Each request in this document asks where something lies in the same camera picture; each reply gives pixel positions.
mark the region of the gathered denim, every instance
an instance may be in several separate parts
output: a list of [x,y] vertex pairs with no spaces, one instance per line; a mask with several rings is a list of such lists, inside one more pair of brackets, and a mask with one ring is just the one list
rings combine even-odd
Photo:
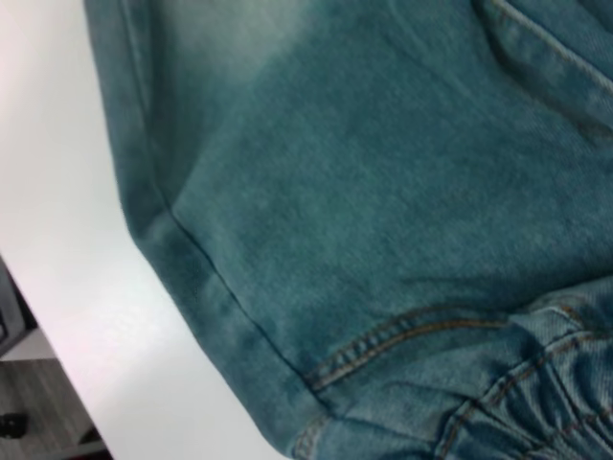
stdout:
[[131,235],[278,451],[613,458],[613,2],[86,9]]

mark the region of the jeans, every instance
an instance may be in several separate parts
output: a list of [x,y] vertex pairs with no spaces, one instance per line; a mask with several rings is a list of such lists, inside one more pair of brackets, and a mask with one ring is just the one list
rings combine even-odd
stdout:
[[610,0],[87,0],[125,217],[281,453],[613,457]]

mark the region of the denim fabric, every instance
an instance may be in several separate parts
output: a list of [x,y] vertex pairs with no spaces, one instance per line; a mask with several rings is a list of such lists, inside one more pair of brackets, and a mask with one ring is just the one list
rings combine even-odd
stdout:
[[613,456],[612,5],[86,2],[131,234],[280,452]]

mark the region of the floor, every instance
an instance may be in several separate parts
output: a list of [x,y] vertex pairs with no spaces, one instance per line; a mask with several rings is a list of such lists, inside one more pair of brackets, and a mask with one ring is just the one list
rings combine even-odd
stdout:
[[19,440],[0,438],[0,460],[32,459],[76,446],[92,427],[56,359],[0,362],[0,414],[30,416]]

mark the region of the white surface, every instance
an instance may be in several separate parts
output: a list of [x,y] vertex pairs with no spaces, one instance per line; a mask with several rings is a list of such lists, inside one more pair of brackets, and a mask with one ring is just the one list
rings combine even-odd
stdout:
[[108,149],[80,1],[0,0],[0,251],[111,452],[282,458],[131,243]]
[[45,334],[40,329],[35,329],[21,339],[8,353],[0,358],[0,361],[19,361],[22,359],[52,359],[56,354]]

